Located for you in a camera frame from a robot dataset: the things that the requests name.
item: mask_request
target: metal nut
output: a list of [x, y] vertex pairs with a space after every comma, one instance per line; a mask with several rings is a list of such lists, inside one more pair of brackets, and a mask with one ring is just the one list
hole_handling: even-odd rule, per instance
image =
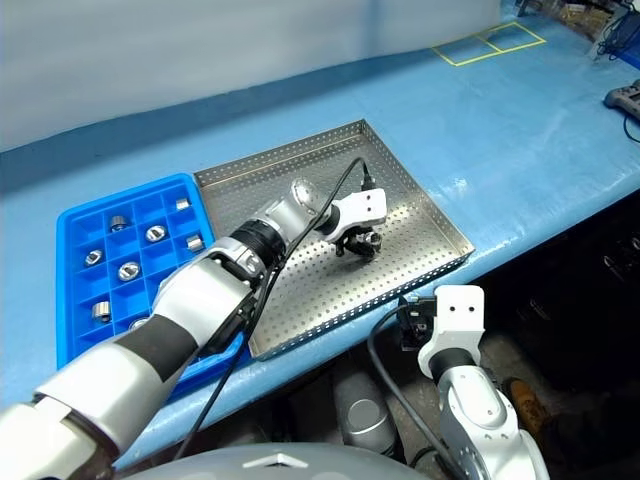
[[126, 228], [129, 225], [127, 218], [122, 215], [114, 215], [111, 217], [111, 221], [109, 222], [109, 230], [112, 232], [119, 232], [123, 228]]
[[202, 250], [204, 248], [204, 243], [202, 242], [200, 235], [196, 234], [187, 238], [187, 248], [193, 253]]
[[111, 320], [111, 304], [108, 301], [96, 303], [91, 307], [91, 316], [102, 323], [109, 322]]
[[140, 274], [140, 265], [137, 262], [124, 263], [118, 269], [118, 278], [123, 282], [130, 282]]
[[131, 325], [129, 325], [129, 330], [135, 330], [136, 328], [140, 328], [142, 325], [147, 323], [147, 320], [149, 320], [148, 317], [142, 317], [137, 320], [134, 320], [133, 322], [131, 322]]
[[185, 208], [189, 208], [191, 204], [189, 203], [188, 198], [179, 198], [176, 200], [176, 210], [184, 210]]
[[154, 225], [147, 229], [147, 233], [144, 236], [149, 242], [156, 243], [167, 236], [167, 229], [162, 225]]
[[95, 264], [100, 263], [100, 260], [102, 260], [102, 250], [96, 248], [95, 250], [91, 250], [87, 253], [87, 256], [84, 257], [84, 266], [92, 267]]

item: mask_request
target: metal cylinder part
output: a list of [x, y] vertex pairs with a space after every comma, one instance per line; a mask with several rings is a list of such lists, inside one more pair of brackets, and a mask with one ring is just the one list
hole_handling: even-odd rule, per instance
[[153, 225], [147, 229], [144, 236], [149, 242], [156, 243], [167, 236], [167, 229], [162, 225]]
[[129, 222], [127, 221], [127, 218], [123, 215], [114, 215], [111, 217], [111, 221], [109, 222], [109, 230], [112, 232], [119, 232], [128, 224]]
[[199, 252], [204, 248], [204, 243], [200, 238], [200, 235], [193, 235], [187, 238], [187, 248], [191, 250], [193, 253]]
[[101, 260], [102, 260], [102, 250], [100, 250], [99, 248], [96, 248], [95, 250], [91, 250], [89, 253], [87, 253], [87, 256], [84, 257], [84, 266], [92, 267], [97, 263], [100, 263]]
[[131, 325], [129, 325], [129, 330], [135, 330], [136, 328], [140, 328], [142, 325], [147, 323], [148, 320], [149, 320], [148, 317], [142, 317], [137, 320], [134, 320], [133, 322], [131, 322]]
[[185, 208], [189, 208], [191, 204], [189, 203], [188, 198], [179, 198], [176, 200], [176, 210], [184, 210]]
[[109, 322], [111, 320], [111, 304], [106, 300], [94, 304], [91, 307], [91, 316], [102, 323]]
[[140, 274], [140, 265], [137, 262], [127, 262], [118, 269], [118, 278], [123, 282], [130, 282]]

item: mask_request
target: white wall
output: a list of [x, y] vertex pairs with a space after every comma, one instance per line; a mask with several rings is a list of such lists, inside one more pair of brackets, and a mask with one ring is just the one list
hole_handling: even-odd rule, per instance
[[4, 0], [0, 151], [495, 25], [499, 0]]

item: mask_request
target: blue table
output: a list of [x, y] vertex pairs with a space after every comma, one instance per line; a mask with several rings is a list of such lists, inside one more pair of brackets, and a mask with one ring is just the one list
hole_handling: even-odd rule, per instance
[[[457, 68], [431, 50], [359, 62], [2, 154], [0, 407], [55, 371], [57, 216], [114, 191], [366, 118], [476, 247], [437, 283], [469, 282], [634, 191], [640, 149], [601, 99], [637, 71], [591, 63], [589, 42], [551, 21], [520, 22], [547, 43]], [[362, 341], [390, 307], [236, 372], [205, 423]], [[177, 442], [213, 387], [164, 407], [120, 464]]]

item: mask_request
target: stainless steel tray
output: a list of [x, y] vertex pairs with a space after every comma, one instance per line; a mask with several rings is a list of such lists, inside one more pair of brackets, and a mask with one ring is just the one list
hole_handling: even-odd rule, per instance
[[[231, 233], [298, 177], [327, 194], [357, 156], [387, 193], [382, 251], [373, 261], [311, 233], [280, 275], [250, 341], [254, 357], [290, 348], [461, 264], [473, 246], [411, 178], [366, 121], [196, 173], [216, 237]], [[355, 169], [338, 198], [358, 191]]]

